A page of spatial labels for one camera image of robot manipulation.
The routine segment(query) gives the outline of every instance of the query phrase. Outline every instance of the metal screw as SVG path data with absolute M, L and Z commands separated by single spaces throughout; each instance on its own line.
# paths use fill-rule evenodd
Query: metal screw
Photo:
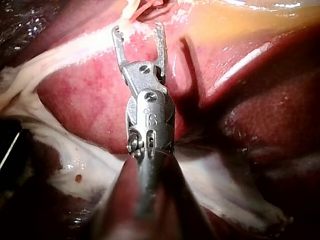
M 139 68 L 139 71 L 140 71 L 140 73 L 142 73 L 142 74 L 148 74 L 148 73 L 150 73 L 150 68 L 149 68 L 149 66 L 147 66 L 147 65 L 142 65 L 142 66 Z
M 149 91 L 144 95 L 144 99 L 148 103 L 154 103 L 157 100 L 157 95 L 154 92 Z

